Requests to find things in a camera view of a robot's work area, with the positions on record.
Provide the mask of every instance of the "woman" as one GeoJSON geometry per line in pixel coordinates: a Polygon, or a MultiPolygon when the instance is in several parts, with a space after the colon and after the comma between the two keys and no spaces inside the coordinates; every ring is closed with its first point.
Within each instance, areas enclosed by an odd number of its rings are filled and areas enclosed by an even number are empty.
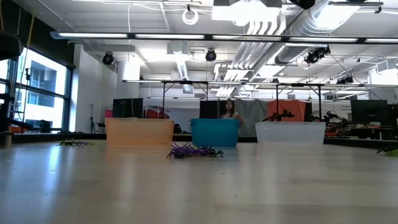
{"type": "Polygon", "coordinates": [[[226,113],[221,116],[221,119],[238,119],[241,122],[241,126],[244,121],[242,117],[235,111],[232,100],[228,100],[225,105],[226,113]]]}

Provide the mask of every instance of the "gray curtain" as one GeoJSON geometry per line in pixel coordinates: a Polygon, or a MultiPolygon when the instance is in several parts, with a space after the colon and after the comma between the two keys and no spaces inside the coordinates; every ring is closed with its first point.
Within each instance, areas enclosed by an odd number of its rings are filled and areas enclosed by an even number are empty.
{"type": "Polygon", "coordinates": [[[235,100],[234,104],[235,111],[244,120],[239,136],[256,137],[256,123],[267,118],[268,103],[260,100],[235,100]]]}

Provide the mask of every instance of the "toy spider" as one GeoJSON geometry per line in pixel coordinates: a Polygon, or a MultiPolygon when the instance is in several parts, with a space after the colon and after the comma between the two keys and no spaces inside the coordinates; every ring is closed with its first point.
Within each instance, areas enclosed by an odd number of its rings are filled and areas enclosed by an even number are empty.
{"type": "Polygon", "coordinates": [[[387,146],[380,150],[378,150],[377,154],[380,152],[385,152],[387,156],[398,156],[398,147],[397,146],[387,146]]]}
{"type": "Polygon", "coordinates": [[[183,146],[178,146],[176,143],[174,143],[175,146],[172,146],[172,150],[170,153],[167,155],[166,158],[171,158],[171,156],[174,156],[176,159],[183,159],[185,157],[192,157],[192,156],[212,156],[212,157],[217,157],[217,155],[220,155],[221,157],[223,156],[223,151],[219,150],[216,151],[215,149],[212,149],[212,146],[206,147],[202,146],[199,147],[198,149],[195,149],[192,147],[191,144],[188,145],[188,143],[184,144],[183,146]]]}
{"type": "Polygon", "coordinates": [[[82,142],[82,141],[78,141],[76,142],[73,138],[71,139],[66,139],[64,141],[62,141],[59,145],[60,146],[87,146],[89,144],[89,142],[82,142]]]}

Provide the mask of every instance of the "plastic storage bin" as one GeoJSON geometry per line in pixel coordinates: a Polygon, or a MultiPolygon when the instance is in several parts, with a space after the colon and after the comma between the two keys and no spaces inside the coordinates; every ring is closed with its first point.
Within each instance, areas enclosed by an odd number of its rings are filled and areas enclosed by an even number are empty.
{"type": "Polygon", "coordinates": [[[169,145],[174,122],[170,119],[106,118],[109,146],[169,145]]]}
{"type": "Polygon", "coordinates": [[[323,144],[324,122],[258,122],[258,143],[323,144]]]}
{"type": "Polygon", "coordinates": [[[236,119],[192,119],[192,143],[196,146],[236,146],[239,121],[236,119]]]}

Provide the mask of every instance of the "blue bin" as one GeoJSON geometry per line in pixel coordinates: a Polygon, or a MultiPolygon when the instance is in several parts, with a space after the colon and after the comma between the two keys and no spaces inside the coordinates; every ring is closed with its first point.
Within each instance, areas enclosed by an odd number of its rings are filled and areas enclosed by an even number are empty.
{"type": "Polygon", "coordinates": [[[192,119],[192,143],[195,146],[236,146],[239,121],[236,119],[192,119]]]}

